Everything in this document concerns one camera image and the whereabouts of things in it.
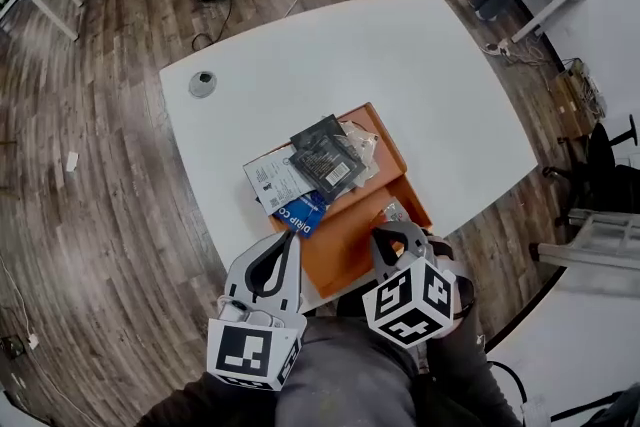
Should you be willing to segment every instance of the black office chair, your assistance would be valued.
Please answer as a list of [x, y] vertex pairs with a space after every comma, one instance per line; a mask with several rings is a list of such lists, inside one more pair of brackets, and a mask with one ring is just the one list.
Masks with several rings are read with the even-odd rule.
[[586, 144], [586, 162], [579, 162], [571, 141], [558, 139], [567, 145], [571, 170], [557, 167], [545, 167], [542, 174], [546, 177], [560, 176], [569, 180], [571, 188], [567, 204], [556, 218], [556, 226], [569, 222], [569, 211], [578, 204], [594, 210], [609, 212], [640, 213], [640, 171], [628, 166], [616, 166], [613, 146], [628, 139], [634, 139], [637, 146], [637, 134], [633, 116], [629, 116], [631, 129], [609, 139], [602, 124], [596, 124]]

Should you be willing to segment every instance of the black package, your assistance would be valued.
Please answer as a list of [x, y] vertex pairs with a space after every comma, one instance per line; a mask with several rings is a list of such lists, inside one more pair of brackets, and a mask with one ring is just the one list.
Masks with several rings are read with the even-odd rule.
[[298, 151], [289, 160], [328, 203], [365, 169], [355, 148], [336, 135], [345, 133], [332, 115], [291, 138]]
[[[336, 119], [334, 114], [327, 116], [326, 118], [322, 118], [315, 125], [311, 125], [309, 128], [306, 128], [302, 132], [291, 137], [291, 144], [293, 144], [293, 147], [296, 150], [309, 148], [317, 143], [324, 134], [330, 136], [334, 141], [342, 144], [353, 160], [356, 162], [362, 162], [356, 149], [351, 144], [343, 143], [343, 141], [347, 140], [347, 134], [342, 130], [340, 122]], [[334, 138], [333, 136], [335, 135], [340, 135], [344, 139], [340, 140], [340, 138]]]

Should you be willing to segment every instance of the blue package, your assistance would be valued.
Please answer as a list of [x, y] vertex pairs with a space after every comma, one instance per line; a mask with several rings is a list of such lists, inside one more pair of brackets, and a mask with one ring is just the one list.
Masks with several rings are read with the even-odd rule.
[[327, 203], [320, 193], [311, 191], [276, 210], [273, 215], [289, 228], [308, 239], [327, 212]]

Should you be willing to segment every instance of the orange tray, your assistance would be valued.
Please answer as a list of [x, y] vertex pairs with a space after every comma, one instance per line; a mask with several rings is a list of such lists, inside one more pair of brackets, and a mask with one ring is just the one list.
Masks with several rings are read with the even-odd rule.
[[[369, 251], [371, 223], [393, 197], [400, 201], [413, 222], [431, 227], [429, 216], [405, 176], [407, 165], [373, 105], [367, 103], [338, 119], [353, 121], [378, 135], [374, 158], [380, 171], [367, 180], [364, 187], [356, 187], [332, 203], [311, 237], [301, 239], [302, 266], [323, 298], [339, 292], [373, 269]], [[269, 216], [269, 219], [277, 231], [287, 229], [276, 217]]]

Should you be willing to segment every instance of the sneaker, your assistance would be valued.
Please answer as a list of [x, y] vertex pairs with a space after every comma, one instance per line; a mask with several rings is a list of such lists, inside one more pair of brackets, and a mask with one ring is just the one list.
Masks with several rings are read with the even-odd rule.
[[481, 14], [480, 11], [476, 11], [476, 16], [478, 17], [479, 20], [482, 20], [483, 22], [495, 22], [498, 19], [498, 15], [494, 16], [493, 18], [484, 18]]

